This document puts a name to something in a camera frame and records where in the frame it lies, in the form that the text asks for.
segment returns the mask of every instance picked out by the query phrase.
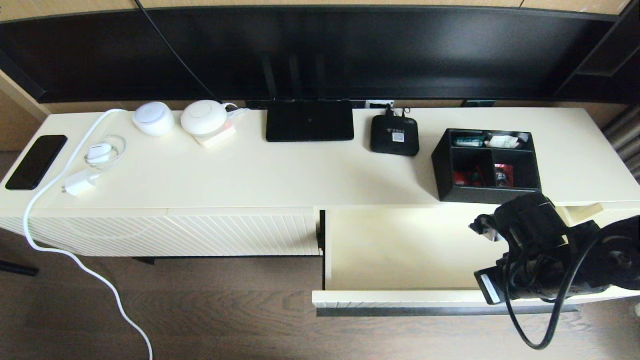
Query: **wooden floor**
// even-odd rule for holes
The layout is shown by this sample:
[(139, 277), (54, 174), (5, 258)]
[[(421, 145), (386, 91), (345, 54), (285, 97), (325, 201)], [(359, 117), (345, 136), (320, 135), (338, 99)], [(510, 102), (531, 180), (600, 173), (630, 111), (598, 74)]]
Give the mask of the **wooden floor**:
[[(70, 259), (2, 230), (0, 259), (40, 269), (35, 278), (0, 272), (0, 359), (146, 358), (111, 292)], [(322, 287), (320, 258), (85, 260), (121, 291), (156, 359), (640, 358), (640, 298), (564, 314), (540, 353), (506, 316), (318, 318), (311, 291)], [(548, 315), (520, 318), (538, 341)]]

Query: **white round device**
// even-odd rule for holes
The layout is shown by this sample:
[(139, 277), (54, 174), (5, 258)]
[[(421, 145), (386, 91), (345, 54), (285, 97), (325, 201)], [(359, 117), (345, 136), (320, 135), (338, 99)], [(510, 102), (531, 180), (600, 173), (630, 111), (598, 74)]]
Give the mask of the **white round device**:
[(191, 135), (205, 136), (219, 131), (227, 122), (227, 106), (213, 100), (202, 100), (187, 106), (182, 113), (182, 127)]
[(150, 136), (163, 136), (175, 126), (175, 117), (163, 102), (150, 102), (140, 106), (133, 114), (133, 123), (140, 131)]

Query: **smartphone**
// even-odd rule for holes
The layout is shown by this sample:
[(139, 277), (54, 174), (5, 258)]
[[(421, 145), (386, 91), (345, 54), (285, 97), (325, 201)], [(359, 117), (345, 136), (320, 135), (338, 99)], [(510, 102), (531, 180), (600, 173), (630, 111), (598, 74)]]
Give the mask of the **smartphone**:
[(64, 135), (41, 136), (6, 183), (7, 190), (34, 190), (67, 143)]

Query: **black power cord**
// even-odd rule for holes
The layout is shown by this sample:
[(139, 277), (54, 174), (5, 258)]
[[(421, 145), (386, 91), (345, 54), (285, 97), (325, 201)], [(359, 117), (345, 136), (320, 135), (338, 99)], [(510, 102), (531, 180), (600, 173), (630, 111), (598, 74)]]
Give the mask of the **black power cord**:
[(556, 327), (558, 325), (558, 321), (560, 320), (560, 314), (562, 313), (562, 306), (564, 304), (564, 301), (567, 299), (567, 294), (569, 294), (569, 289), (573, 284), (573, 280), (575, 279), (575, 276), (578, 274), (578, 270), (580, 269), (580, 266), (582, 265), (582, 262), (584, 261), (584, 259), (589, 254), (589, 251), (591, 251), (591, 249), (599, 241), (600, 241), (600, 238), (598, 236), (594, 236), (592, 239), (590, 239), (587, 245), (582, 249), (582, 252), (579, 253), (578, 258), (571, 264), (571, 266), (569, 266), (569, 269), (567, 269), (567, 272), (564, 275), (564, 279), (560, 285), (558, 296), (554, 301), (555, 305), (554, 305), (553, 311), (551, 312), (551, 319), (549, 320), (547, 333), (545, 334), (545, 337), (542, 339), (542, 342), (540, 342), (539, 344), (534, 344), (533, 342), (531, 342), (531, 340), (529, 340), (527, 335), (522, 330), (520, 323), (518, 323), (516, 314), (514, 314), (513, 308), (511, 307), (511, 299), (509, 297), (509, 284), (511, 282), (511, 279), (510, 279), (511, 262), (509, 258), (511, 256), (511, 251), (509, 251), (509, 254), (507, 255), (506, 268), (504, 271), (504, 300), (507, 304), (507, 310), (509, 311), (509, 317), (511, 317), (513, 326), (515, 326), (522, 340), (530, 348), (534, 350), (543, 350), (547, 346), (549, 346), (549, 344), (551, 344), (551, 340), (554, 338), (554, 334), (556, 333)]
[(200, 85), (202, 85), (202, 88), (204, 88), (204, 90), (206, 90), (209, 95), (211, 96), (212, 100), (218, 101), (219, 103), (222, 103), (222, 101), (220, 101), (211, 90), (209, 90), (209, 88), (207, 88), (207, 85), (205, 85), (202, 80), (200, 80), (200, 78), (193, 72), (191, 71), (191, 68), (189, 68), (189, 66), (187, 66), (187, 64), (182, 60), (182, 58), (180, 57), (180, 55), (178, 55), (178, 53), (175, 52), (175, 50), (173, 50), (173, 46), (171, 46), (171, 44), (169, 44), (169, 41), (167, 41), (167, 39), (164, 37), (164, 35), (162, 34), (162, 31), (160, 31), (160, 29), (158, 29), (158, 27), (156, 26), (155, 22), (151, 19), (151, 17), (149, 16), (149, 14), (147, 13), (147, 10), (145, 9), (144, 6), (142, 6), (142, 4), (140, 3), (140, 0), (134, 0), (136, 2), (136, 5), (138, 5), (138, 8), (140, 8), (140, 10), (142, 10), (142, 13), (145, 14), (145, 16), (147, 17), (147, 20), (149, 20), (149, 22), (151, 23), (151, 26), (154, 27), (154, 29), (156, 29), (158, 35), (160, 35), (160, 37), (164, 40), (164, 43), (167, 45), (167, 47), (169, 47), (169, 50), (171, 50), (171, 52), (175, 55), (175, 57), (178, 59), (178, 61), (180, 61), (180, 63), (182, 64), (182, 66), (184, 66), (185, 69), (187, 69), (187, 71), (191, 74), (191, 76), (193, 76), (194, 79), (196, 79)]

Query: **curtain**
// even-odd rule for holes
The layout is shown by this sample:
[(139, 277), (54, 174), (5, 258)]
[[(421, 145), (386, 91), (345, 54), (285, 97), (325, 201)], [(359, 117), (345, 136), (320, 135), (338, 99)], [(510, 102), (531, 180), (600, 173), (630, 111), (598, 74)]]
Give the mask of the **curtain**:
[(611, 122), (604, 135), (640, 183), (640, 104), (629, 106)]

